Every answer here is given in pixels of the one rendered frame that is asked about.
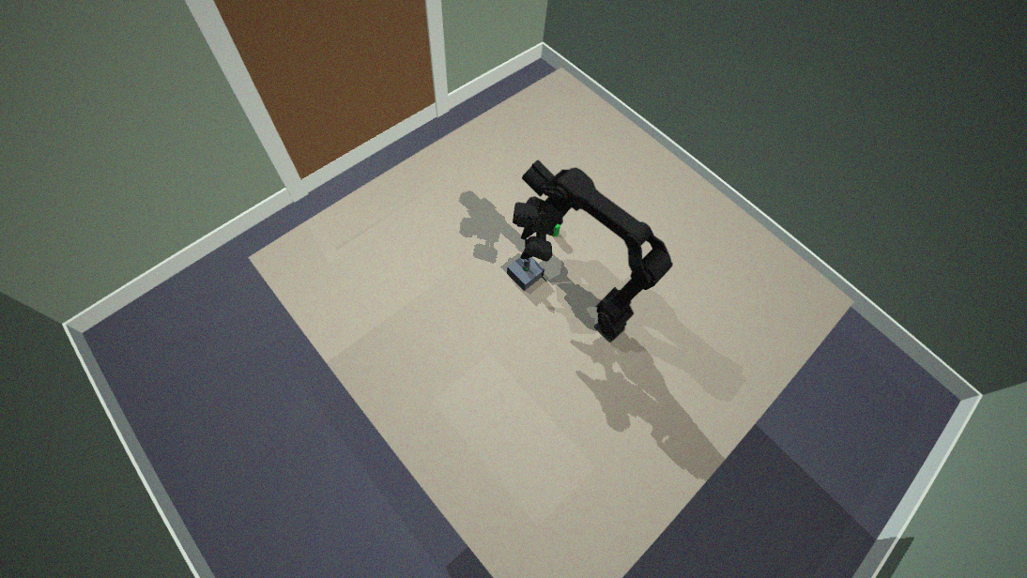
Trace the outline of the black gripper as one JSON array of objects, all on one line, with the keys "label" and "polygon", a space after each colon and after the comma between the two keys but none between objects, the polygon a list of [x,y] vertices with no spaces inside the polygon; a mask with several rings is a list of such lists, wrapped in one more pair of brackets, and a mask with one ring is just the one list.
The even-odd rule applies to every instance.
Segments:
[{"label": "black gripper", "polygon": [[[528,204],[540,205],[539,211],[542,211],[542,221],[536,231],[531,230],[531,225],[528,228],[524,228],[521,235],[522,239],[525,239],[525,249],[521,254],[521,259],[528,259],[530,257],[536,257],[542,259],[543,261],[548,261],[551,258],[551,242],[546,241],[546,234],[554,234],[554,227],[559,224],[563,224],[563,217],[556,217],[548,211],[544,205],[544,200],[536,196],[532,196],[527,200]],[[536,236],[531,236],[536,232]],[[530,236],[530,237],[529,237]],[[528,238],[529,237],[529,238]],[[528,239],[526,239],[528,238]]]}]

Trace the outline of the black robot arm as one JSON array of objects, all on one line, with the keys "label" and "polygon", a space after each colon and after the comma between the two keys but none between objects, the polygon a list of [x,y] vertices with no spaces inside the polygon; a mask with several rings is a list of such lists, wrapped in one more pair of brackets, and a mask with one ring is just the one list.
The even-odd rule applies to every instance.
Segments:
[{"label": "black robot arm", "polygon": [[[611,290],[596,306],[598,323],[594,327],[606,340],[613,342],[624,331],[626,321],[634,314],[630,299],[641,290],[651,290],[673,266],[665,242],[654,235],[649,224],[638,221],[629,211],[606,199],[597,191],[593,179],[578,168],[553,176],[537,160],[522,178],[540,196],[548,196],[544,205],[551,215],[561,218],[571,207],[576,211],[584,209],[624,240],[629,251],[631,279],[622,290]],[[536,231],[542,221],[539,208],[540,205],[515,203],[514,224],[525,228],[531,225],[530,229]],[[641,246],[645,241],[651,243],[652,251],[642,259]]]}]

